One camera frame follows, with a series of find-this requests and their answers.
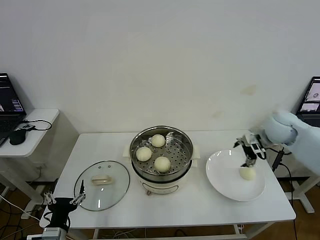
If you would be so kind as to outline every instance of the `laptop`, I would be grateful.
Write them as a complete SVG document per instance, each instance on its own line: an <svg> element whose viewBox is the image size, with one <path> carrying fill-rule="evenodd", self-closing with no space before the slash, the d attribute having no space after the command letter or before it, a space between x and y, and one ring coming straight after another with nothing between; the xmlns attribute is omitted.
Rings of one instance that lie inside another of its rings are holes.
<svg viewBox="0 0 320 240"><path fill-rule="evenodd" d="M311 79L296 115L303 122L320 127L320 76Z"/></svg>
<svg viewBox="0 0 320 240"><path fill-rule="evenodd" d="M8 74L0 73L0 146L26 116Z"/></svg>

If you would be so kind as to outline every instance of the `metal steamer tray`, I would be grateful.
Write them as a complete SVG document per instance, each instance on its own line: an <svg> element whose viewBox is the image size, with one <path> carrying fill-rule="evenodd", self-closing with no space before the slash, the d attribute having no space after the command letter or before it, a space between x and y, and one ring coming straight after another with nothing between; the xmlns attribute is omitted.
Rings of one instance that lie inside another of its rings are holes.
<svg viewBox="0 0 320 240"><path fill-rule="evenodd" d="M151 138L155 134L165 137L165 145L154 147ZM141 147L147 147L152 151L148 161L139 161L136 151ZM138 175L153 183L169 183L181 178L191 166L193 145L190 138L179 129L169 126L154 126L139 133L131 142L130 158L134 170ZM158 157L167 157L171 161L168 172L160 173L155 170L155 160Z"/></svg>

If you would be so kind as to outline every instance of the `pot handle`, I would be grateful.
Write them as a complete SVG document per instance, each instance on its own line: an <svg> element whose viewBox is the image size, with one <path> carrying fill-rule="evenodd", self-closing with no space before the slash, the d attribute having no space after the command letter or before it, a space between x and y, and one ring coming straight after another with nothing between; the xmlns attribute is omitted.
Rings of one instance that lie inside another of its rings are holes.
<svg viewBox="0 0 320 240"><path fill-rule="evenodd" d="M125 145L125 146L124 146L124 150L123 150L122 157L125 158L124 160L125 160L127 163L130 163L130 162L131 162L129 150L130 150L130 145Z"/></svg>
<svg viewBox="0 0 320 240"><path fill-rule="evenodd" d="M192 168L197 168L198 167L198 160L201 158L200 156L200 151L199 151L199 146L198 145L193 145L193 153L191 156L192 160Z"/></svg>

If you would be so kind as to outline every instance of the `black mouse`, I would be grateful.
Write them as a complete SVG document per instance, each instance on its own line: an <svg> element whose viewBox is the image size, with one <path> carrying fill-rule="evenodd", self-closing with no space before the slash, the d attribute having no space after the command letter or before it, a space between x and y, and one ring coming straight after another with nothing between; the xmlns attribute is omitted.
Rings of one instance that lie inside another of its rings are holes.
<svg viewBox="0 0 320 240"><path fill-rule="evenodd" d="M19 145L22 144L26 140L26 132L25 129L18 129L10 133L10 143L11 145Z"/></svg>

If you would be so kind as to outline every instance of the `white plate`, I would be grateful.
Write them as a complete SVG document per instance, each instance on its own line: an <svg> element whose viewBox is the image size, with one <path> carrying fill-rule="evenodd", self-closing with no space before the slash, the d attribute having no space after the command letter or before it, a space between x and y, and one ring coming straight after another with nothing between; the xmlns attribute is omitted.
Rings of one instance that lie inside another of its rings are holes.
<svg viewBox="0 0 320 240"><path fill-rule="evenodd" d="M240 176L239 169L245 160L243 152L222 150L212 154L206 162L205 170L210 183L227 198L250 201L258 198L265 190L265 175L259 166L254 167L254 180L244 180Z"/></svg>

